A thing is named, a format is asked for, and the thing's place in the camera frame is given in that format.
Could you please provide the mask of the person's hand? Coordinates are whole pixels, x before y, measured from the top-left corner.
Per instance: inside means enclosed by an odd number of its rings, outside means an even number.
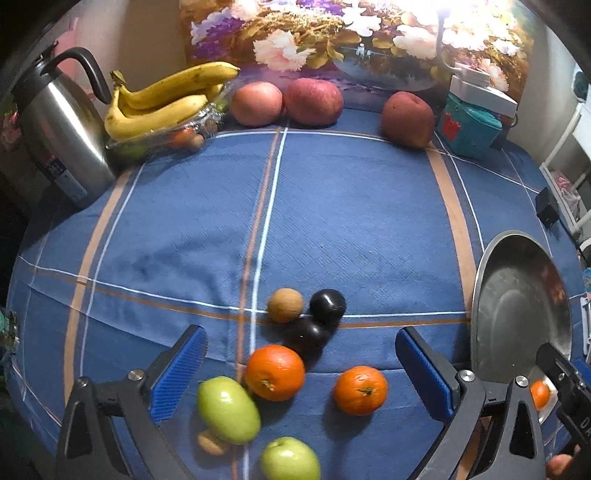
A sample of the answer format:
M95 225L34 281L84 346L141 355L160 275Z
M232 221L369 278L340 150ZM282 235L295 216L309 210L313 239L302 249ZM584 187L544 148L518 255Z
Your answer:
M553 456L546 465L546 478L556 480L568 471L572 464L573 457L568 454Z

